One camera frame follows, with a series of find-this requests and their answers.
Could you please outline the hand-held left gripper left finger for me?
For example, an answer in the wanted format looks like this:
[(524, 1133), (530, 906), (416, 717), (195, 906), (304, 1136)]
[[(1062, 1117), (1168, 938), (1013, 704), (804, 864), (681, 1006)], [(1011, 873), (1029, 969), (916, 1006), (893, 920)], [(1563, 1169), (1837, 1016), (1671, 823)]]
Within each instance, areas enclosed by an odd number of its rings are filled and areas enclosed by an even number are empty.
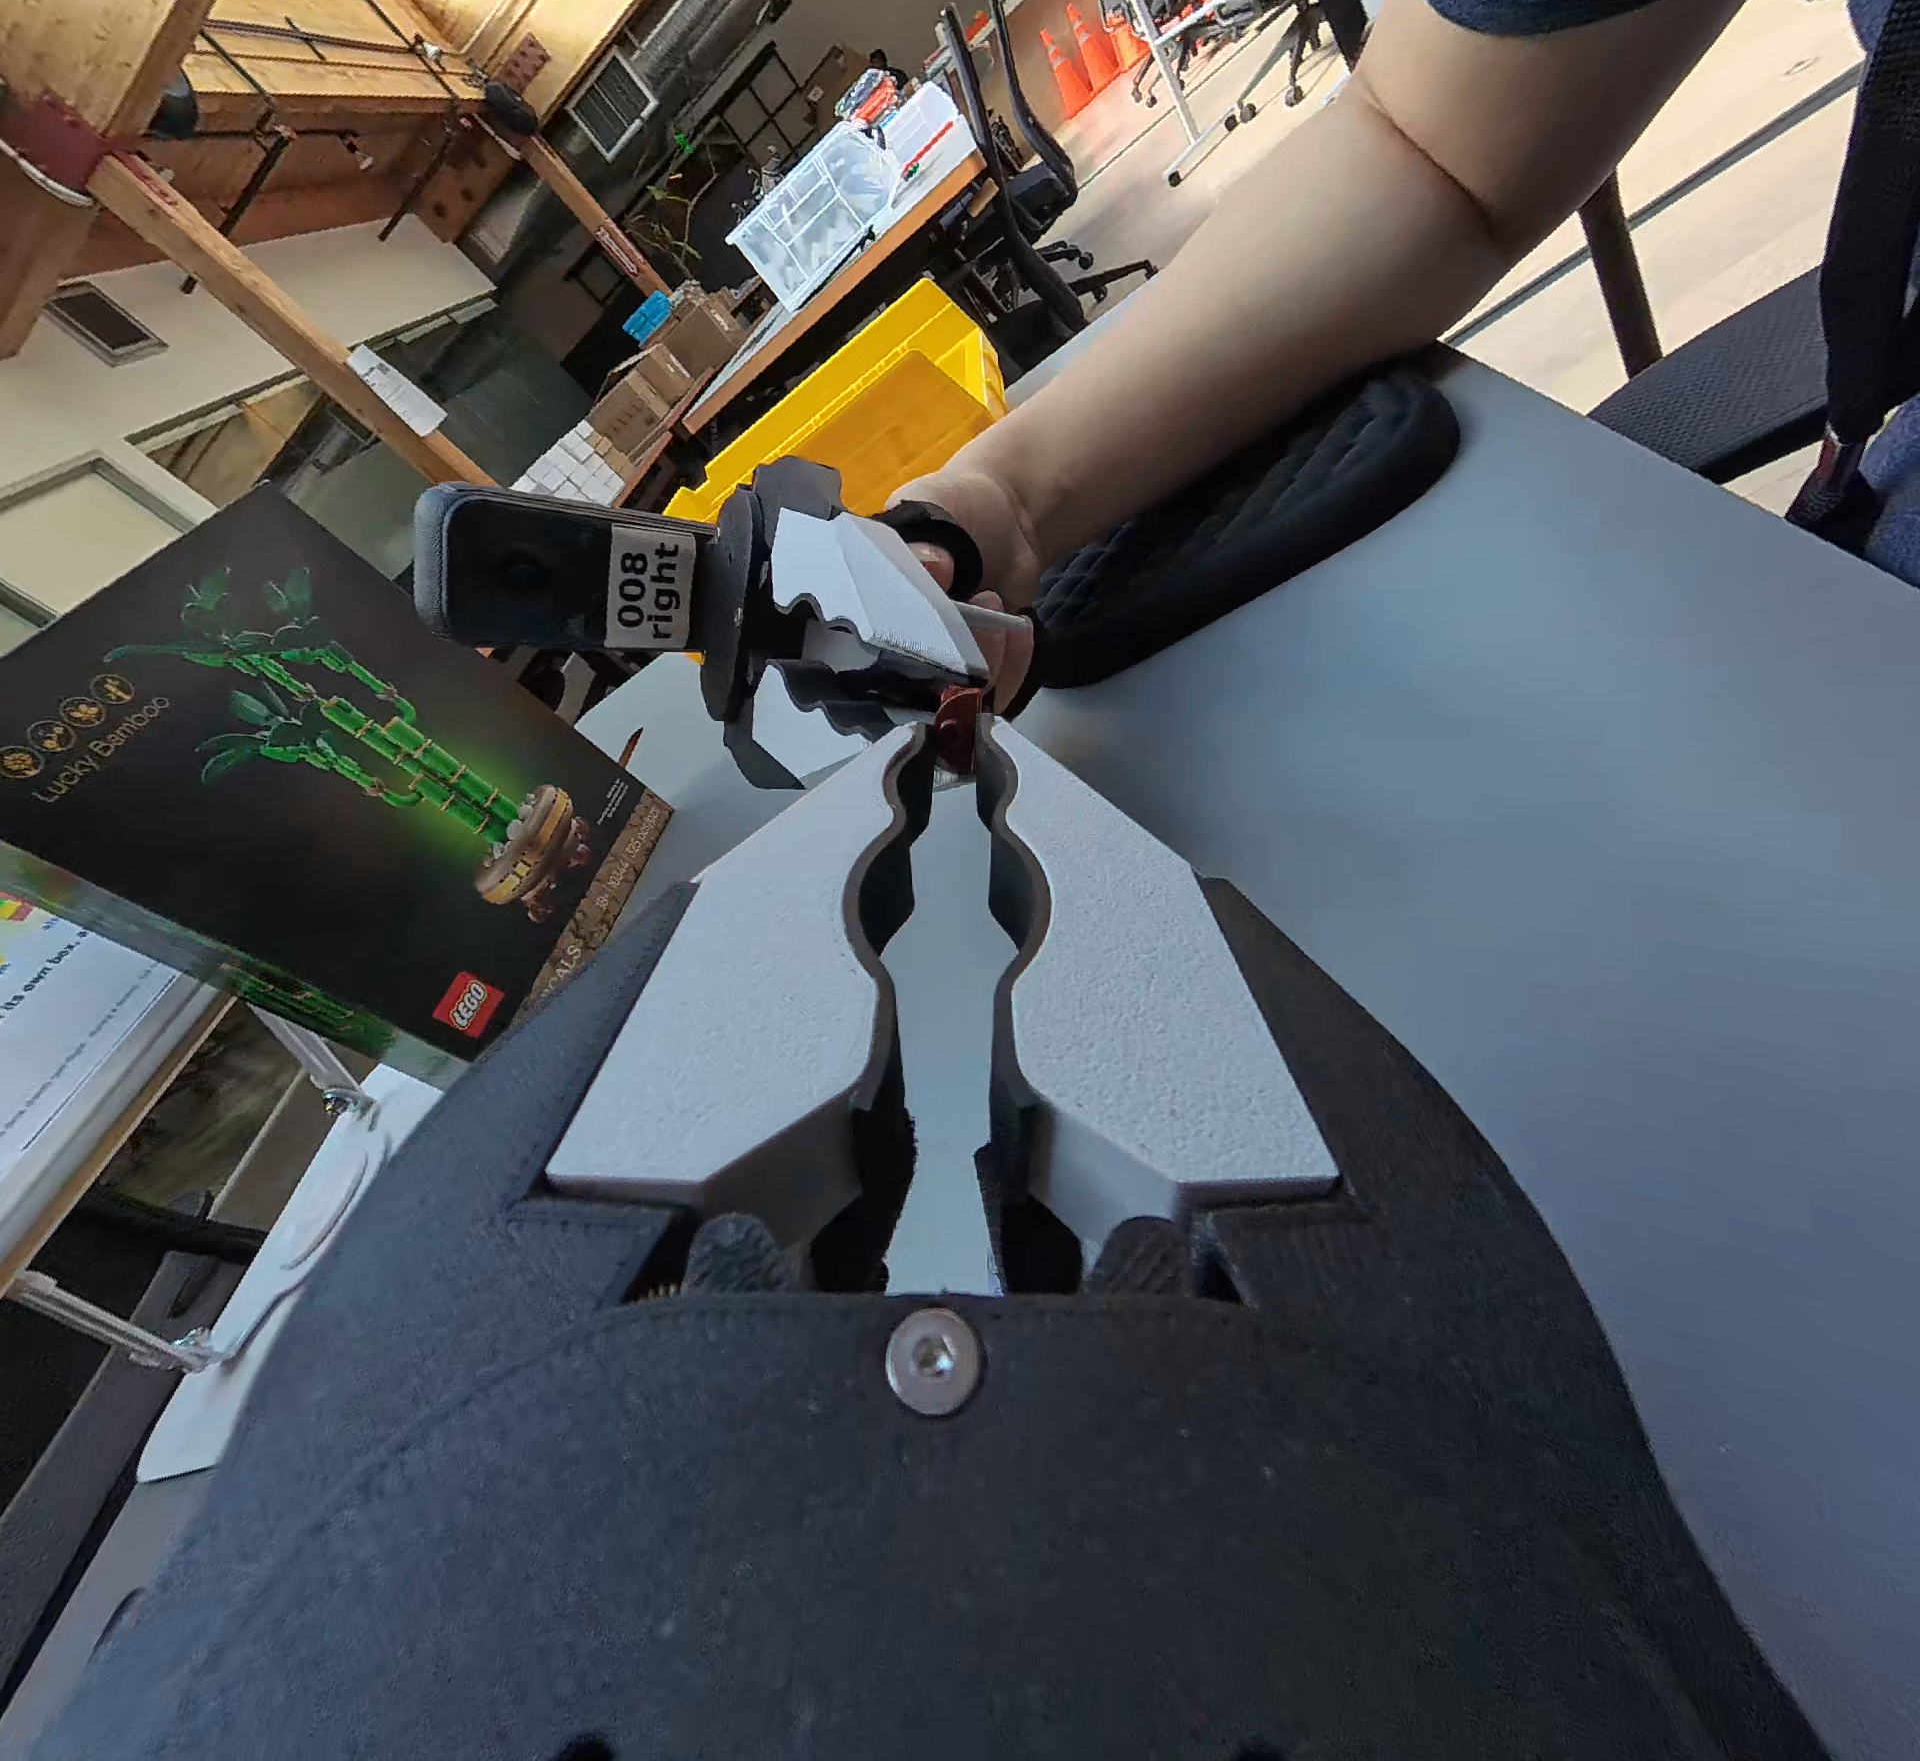
[(829, 1292), (887, 1290), (916, 1133), (885, 951), (914, 911), (933, 734), (893, 729), (701, 871), (553, 1189), (748, 1214)]

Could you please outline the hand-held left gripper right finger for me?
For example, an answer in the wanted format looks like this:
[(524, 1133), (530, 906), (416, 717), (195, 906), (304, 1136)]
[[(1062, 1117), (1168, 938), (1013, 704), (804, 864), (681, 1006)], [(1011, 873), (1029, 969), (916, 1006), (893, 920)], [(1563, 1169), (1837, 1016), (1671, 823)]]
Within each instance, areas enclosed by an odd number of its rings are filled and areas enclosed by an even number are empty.
[(1075, 1293), (1131, 1221), (1316, 1203), (1338, 1164), (1192, 864), (1016, 729), (977, 729), (992, 1000), (975, 1156), (1005, 1293)]

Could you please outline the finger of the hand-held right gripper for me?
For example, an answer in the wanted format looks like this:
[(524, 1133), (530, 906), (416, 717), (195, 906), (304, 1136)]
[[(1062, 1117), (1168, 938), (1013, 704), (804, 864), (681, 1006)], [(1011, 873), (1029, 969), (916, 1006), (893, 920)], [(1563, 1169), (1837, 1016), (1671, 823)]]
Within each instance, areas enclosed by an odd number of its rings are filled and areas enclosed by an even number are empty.
[(992, 683), (958, 605), (876, 520), (783, 508), (771, 600), (781, 616), (771, 663), (799, 694), (931, 713), (948, 692)]
[(772, 661), (725, 650), (725, 743), (756, 788), (813, 788), (893, 730), (927, 722), (941, 683), (876, 650)]

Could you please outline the grey desk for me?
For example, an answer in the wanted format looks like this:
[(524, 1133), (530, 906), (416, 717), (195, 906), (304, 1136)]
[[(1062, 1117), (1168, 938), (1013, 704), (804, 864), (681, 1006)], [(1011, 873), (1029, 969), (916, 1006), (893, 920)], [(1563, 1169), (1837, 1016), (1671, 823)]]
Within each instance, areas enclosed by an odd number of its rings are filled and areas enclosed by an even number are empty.
[(1916, 593), (1514, 382), (1016, 729), (1338, 1164), (1005, 1293), (977, 782), (878, 1293), (547, 1164), (664, 886), (425, 1117), (32, 1757), (1916, 1757)]

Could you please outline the person's right hand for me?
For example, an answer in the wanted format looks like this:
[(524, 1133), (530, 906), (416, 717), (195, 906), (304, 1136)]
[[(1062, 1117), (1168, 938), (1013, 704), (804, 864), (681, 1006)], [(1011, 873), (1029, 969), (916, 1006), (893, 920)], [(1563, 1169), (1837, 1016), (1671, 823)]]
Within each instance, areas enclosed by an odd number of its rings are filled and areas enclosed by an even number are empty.
[(1041, 554), (1008, 488), (984, 473), (948, 466), (902, 488), (878, 523), (907, 541), (950, 600), (1014, 621), (986, 633), (978, 646), (994, 673), (994, 713), (1019, 717), (1043, 684), (1047, 638), (1034, 613)]

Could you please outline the stack of small white boxes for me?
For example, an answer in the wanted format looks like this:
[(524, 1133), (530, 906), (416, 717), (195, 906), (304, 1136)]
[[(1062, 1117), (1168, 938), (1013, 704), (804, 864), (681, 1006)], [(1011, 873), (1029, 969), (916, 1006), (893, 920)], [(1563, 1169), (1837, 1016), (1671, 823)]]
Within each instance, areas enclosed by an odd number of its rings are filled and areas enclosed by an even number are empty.
[(578, 423), (513, 483), (516, 495), (612, 506), (634, 487), (633, 464)]

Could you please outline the yellow plastic bin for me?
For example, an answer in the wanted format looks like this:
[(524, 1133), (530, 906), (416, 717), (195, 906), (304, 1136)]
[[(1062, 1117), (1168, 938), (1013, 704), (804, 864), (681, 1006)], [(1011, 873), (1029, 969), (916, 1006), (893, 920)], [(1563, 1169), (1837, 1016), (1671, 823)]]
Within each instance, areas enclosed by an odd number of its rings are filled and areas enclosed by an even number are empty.
[(793, 455), (836, 470), (844, 506), (874, 514), (896, 488), (941, 470), (1007, 410), (994, 343), (922, 276), (717, 453), (707, 479), (681, 488), (663, 510), (712, 525), (736, 487)]

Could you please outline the cardboard box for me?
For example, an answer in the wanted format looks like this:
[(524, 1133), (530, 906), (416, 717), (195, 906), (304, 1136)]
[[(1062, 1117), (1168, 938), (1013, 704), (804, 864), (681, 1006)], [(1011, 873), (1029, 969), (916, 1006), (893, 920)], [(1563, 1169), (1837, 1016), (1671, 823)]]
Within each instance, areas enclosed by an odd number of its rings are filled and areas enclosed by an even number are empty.
[(589, 410), (589, 430), (616, 453), (638, 455), (699, 393), (699, 381), (675, 348), (654, 343), (616, 372)]
[(689, 375), (712, 375), (743, 348), (747, 337), (748, 326), (738, 320), (727, 294), (686, 283), (668, 296), (666, 319), (649, 341), (666, 348)]

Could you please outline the white paper notice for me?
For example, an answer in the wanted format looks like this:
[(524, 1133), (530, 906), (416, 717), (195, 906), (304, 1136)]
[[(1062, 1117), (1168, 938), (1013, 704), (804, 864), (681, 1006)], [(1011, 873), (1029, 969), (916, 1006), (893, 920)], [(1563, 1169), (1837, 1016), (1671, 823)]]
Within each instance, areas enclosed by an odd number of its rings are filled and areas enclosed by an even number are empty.
[(416, 382), (381, 356), (373, 344), (354, 344), (347, 361), (349, 369), (411, 433), (435, 437), (443, 430), (446, 420), (444, 406), (435, 402)]

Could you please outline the wooden worktable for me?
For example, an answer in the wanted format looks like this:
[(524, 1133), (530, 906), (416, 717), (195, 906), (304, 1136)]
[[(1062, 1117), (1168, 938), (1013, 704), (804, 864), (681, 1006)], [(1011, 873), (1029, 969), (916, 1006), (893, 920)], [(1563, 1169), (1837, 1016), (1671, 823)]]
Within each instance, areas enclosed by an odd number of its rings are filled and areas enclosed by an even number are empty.
[(889, 287), (910, 285), (927, 261), (944, 250), (948, 213), (984, 208), (996, 195), (988, 159), (977, 146), (960, 144), (952, 127), (913, 184), (921, 192), (893, 208), (813, 294), (797, 306), (779, 304), (756, 323), (728, 362), (686, 401), (675, 434), (691, 439), (709, 430), (793, 354), (825, 341), (839, 309), (849, 302), (885, 306), (893, 300)]

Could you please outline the black wrist rest pad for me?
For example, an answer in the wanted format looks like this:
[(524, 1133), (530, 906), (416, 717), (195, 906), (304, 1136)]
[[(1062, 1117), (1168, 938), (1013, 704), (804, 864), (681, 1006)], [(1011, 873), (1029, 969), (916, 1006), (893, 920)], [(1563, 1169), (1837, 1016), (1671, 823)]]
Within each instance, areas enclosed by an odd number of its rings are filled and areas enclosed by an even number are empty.
[(1055, 564), (1021, 694), (1106, 683), (1352, 549), (1429, 495), (1461, 442), (1426, 375), (1349, 382)]

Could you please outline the clear plastic drawer organizer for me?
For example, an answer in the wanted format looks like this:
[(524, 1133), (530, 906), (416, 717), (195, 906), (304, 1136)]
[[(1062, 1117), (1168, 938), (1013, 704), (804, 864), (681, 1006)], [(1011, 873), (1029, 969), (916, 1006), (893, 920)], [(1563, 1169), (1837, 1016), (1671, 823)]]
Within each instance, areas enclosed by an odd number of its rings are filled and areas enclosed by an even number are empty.
[(728, 233), (775, 302), (799, 311), (889, 220), (901, 162), (839, 121)]

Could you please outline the white stand base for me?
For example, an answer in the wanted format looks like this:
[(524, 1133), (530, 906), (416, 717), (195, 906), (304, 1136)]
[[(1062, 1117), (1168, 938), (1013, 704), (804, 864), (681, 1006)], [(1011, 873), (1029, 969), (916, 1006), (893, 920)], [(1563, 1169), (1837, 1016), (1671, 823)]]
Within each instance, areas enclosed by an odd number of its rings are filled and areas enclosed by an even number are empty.
[(218, 1465), (257, 1377), (322, 1256), (443, 1095), (395, 1069), (375, 1069), (364, 1091), (371, 1108), (329, 1128), (212, 1323), (212, 1366), (185, 1375), (169, 1400), (136, 1465), (138, 1485), (177, 1481)]

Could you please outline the printed instruction sheet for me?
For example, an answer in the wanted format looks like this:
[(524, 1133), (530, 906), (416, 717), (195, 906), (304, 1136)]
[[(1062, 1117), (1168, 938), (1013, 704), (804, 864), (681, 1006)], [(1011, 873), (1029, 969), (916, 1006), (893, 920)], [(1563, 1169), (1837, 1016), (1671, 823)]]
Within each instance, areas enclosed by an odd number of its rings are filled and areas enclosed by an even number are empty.
[(61, 1184), (221, 1003), (181, 971), (2, 892), (2, 1203)]

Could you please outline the wall air vent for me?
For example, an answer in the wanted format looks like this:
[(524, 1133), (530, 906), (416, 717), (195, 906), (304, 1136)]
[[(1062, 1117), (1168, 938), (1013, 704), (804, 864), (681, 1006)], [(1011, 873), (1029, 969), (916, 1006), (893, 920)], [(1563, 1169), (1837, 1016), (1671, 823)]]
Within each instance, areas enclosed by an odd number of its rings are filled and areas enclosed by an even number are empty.
[(565, 103), (565, 115), (608, 162), (649, 131), (658, 110), (661, 94), (620, 46), (610, 46)]

